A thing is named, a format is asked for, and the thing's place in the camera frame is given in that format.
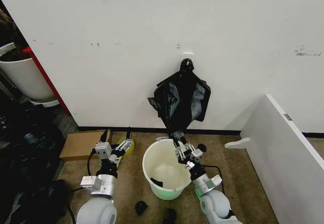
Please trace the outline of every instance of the brown carpet floor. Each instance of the brown carpet floor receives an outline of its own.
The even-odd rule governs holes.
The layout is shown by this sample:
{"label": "brown carpet floor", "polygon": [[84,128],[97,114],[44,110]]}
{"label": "brown carpet floor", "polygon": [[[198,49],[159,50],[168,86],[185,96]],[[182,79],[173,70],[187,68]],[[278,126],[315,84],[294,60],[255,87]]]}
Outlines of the brown carpet floor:
{"label": "brown carpet floor", "polygon": [[[115,143],[125,133],[114,132],[112,143]],[[133,133],[135,140],[134,152],[124,157],[118,168],[117,190],[114,205],[117,209],[116,224],[121,223],[156,223],[161,224],[167,208],[177,211],[177,224],[208,223],[200,210],[199,200],[190,184],[175,200],[164,201],[158,199],[150,189],[142,172],[142,157],[146,149],[155,139],[165,136],[159,133]],[[226,150],[224,144],[239,140],[239,136],[220,135],[186,135],[188,142],[195,147],[199,143],[207,146],[203,156],[203,164],[220,167],[225,194],[230,201],[232,210],[238,220],[244,224],[277,223],[272,208],[264,193],[262,185],[245,150]],[[309,139],[323,157],[324,140]],[[87,161],[66,162],[59,174],[60,179],[66,180],[70,189],[79,187],[83,176],[87,175]],[[91,161],[92,174],[99,169],[99,160]],[[216,175],[216,169],[207,169],[209,177]],[[90,199],[86,190],[75,192],[71,197],[71,208],[76,216],[79,208]],[[149,206],[142,216],[137,216],[135,204],[143,200]],[[70,224],[71,218],[66,214],[58,224]]]}

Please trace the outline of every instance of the white bucket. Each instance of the white bucket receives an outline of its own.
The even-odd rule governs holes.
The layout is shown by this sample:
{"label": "white bucket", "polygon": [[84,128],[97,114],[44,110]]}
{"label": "white bucket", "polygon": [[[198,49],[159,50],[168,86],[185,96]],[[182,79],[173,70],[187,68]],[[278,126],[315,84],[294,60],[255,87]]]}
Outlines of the white bucket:
{"label": "white bucket", "polygon": [[[0,57],[15,47],[13,43],[0,47]],[[8,62],[0,61],[0,68],[18,89],[32,100],[32,103],[33,101],[49,102],[56,100],[55,95],[32,58]]]}
{"label": "white bucket", "polygon": [[[178,163],[172,139],[153,143],[144,154],[142,166],[153,193],[162,200],[177,198],[191,183],[189,171]],[[163,182],[163,188],[150,178]]]}

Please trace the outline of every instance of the black baseboard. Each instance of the black baseboard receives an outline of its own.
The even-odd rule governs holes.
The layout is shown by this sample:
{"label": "black baseboard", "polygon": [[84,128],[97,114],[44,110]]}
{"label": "black baseboard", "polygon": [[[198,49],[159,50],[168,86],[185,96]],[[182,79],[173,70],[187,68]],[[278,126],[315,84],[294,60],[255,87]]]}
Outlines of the black baseboard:
{"label": "black baseboard", "polygon": [[308,138],[324,138],[324,133],[303,133],[303,135]]}
{"label": "black baseboard", "polygon": [[[111,131],[127,131],[128,127],[79,127],[79,131],[110,129]],[[167,133],[164,128],[132,128],[132,132]],[[187,129],[186,134],[215,134],[215,135],[239,135],[239,130],[213,130],[213,129]]]}

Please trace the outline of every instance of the white panel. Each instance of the white panel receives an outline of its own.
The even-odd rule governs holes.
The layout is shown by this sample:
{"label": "white panel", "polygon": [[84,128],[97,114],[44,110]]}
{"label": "white panel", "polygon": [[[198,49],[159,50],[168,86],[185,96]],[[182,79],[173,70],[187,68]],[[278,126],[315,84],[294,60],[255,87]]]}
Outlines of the white panel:
{"label": "white panel", "polygon": [[282,224],[323,224],[324,161],[270,95],[264,96],[241,137]]}
{"label": "white panel", "polygon": [[269,92],[324,132],[324,0],[3,2],[80,126],[163,127],[146,98],[193,52],[212,95],[191,128],[239,130]]}

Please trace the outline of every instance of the black bag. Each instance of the black bag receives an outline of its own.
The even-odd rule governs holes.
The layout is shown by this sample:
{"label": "black bag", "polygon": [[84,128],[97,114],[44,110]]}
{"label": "black bag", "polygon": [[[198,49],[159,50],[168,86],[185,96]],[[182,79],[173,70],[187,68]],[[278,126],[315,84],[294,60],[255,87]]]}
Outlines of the black bag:
{"label": "black bag", "polygon": [[181,62],[180,71],[157,84],[154,97],[148,98],[167,128],[176,139],[193,120],[205,118],[211,89],[207,83],[192,71],[190,59]]}

